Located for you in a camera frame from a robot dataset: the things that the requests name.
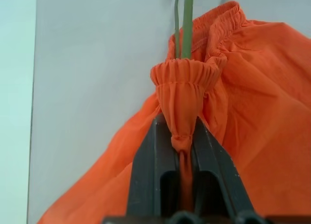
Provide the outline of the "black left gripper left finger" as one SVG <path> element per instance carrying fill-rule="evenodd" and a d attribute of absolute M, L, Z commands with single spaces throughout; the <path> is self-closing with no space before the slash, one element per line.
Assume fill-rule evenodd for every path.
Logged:
<path fill-rule="evenodd" d="M 157 115 L 137 150 L 126 215 L 170 217 L 179 208 L 179 159 L 163 114 Z"/>

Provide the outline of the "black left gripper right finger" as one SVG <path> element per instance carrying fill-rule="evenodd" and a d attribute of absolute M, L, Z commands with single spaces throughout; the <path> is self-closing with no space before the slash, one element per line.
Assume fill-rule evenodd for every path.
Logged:
<path fill-rule="evenodd" d="M 197 118 L 191 146 L 194 213 L 235 219 L 246 209 L 246 190 L 226 150 Z"/>

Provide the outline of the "orange shorts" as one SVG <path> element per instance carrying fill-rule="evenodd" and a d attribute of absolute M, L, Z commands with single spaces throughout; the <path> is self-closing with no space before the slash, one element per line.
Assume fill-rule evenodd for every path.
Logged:
<path fill-rule="evenodd" d="M 248 20 L 229 1 L 193 21 L 190 58 L 169 40 L 155 92 L 104 154 L 37 224 L 100 224 L 126 211 L 134 155 L 163 114 L 179 156 L 181 208 L 194 207 L 190 142 L 197 118 L 227 150 L 261 215 L 311 215 L 311 39 Z"/>

